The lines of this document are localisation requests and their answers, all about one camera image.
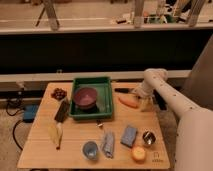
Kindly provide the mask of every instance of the dark background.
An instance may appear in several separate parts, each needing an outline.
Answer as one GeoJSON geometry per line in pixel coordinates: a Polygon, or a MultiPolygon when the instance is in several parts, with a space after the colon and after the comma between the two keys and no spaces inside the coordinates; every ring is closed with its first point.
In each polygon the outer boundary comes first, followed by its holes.
{"type": "Polygon", "coordinates": [[[191,69],[212,29],[0,36],[0,74],[191,69]]]}

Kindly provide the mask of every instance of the cup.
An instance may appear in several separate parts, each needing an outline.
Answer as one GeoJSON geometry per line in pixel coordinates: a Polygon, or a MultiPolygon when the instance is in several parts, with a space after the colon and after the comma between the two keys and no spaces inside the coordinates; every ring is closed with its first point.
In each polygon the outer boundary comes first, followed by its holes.
{"type": "Polygon", "coordinates": [[[83,146],[83,154],[89,160],[96,161],[98,159],[98,146],[94,141],[88,141],[83,146]]]}
{"type": "Polygon", "coordinates": [[[151,132],[151,131],[144,132],[143,133],[143,141],[144,141],[144,146],[150,147],[156,141],[154,133],[151,132]]]}

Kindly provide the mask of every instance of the wooden surface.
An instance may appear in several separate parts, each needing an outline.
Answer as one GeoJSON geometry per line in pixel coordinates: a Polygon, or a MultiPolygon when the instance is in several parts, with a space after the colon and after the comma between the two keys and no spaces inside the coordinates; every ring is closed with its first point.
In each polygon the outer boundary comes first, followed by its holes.
{"type": "MultiPolygon", "coordinates": [[[[112,88],[135,87],[136,85],[136,83],[112,83],[112,88]]],[[[56,87],[66,90],[70,99],[71,83],[48,85],[20,156],[18,168],[167,169],[170,167],[155,111],[140,112],[140,108],[127,107],[118,101],[118,96],[132,95],[114,91],[113,118],[102,120],[104,130],[115,133],[114,158],[106,158],[99,151],[97,162],[88,161],[82,154],[82,147],[89,140],[95,141],[100,146],[103,130],[98,128],[95,121],[76,122],[70,117],[62,125],[61,149],[56,150],[47,131],[48,125],[54,122],[53,118],[59,107],[59,102],[50,96],[56,87]],[[156,135],[156,143],[151,148],[145,148],[147,157],[143,163],[133,161],[131,149],[120,144],[121,136],[127,125],[138,129],[135,145],[142,146],[142,134],[147,130],[156,135]]]]}

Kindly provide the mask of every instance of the tray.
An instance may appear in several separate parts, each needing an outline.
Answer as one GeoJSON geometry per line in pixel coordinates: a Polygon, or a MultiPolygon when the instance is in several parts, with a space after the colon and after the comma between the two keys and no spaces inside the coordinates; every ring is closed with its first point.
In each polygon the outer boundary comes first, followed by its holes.
{"type": "Polygon", "coordinates": [[[98,92],[96,107],[88,111],[79,109],[71,100],[70,116],[75,120],[110,118],[113,113],[112,88],[109,77],[75,78],[72,88],[74,92],[82,87],[92,87],[98,92]]]}

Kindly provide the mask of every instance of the metal cup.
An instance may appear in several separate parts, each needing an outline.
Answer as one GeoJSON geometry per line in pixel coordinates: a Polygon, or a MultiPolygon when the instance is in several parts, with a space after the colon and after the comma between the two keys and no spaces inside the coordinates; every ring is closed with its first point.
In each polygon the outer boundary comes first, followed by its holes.
{"type": "Polygon", "coordinates": [[[144,145],[146,147],[150,147],[156,141],[154,133],[152,133],[150,131],[144,132],[143,133],[143,141],[144,141],[144,145]]]}

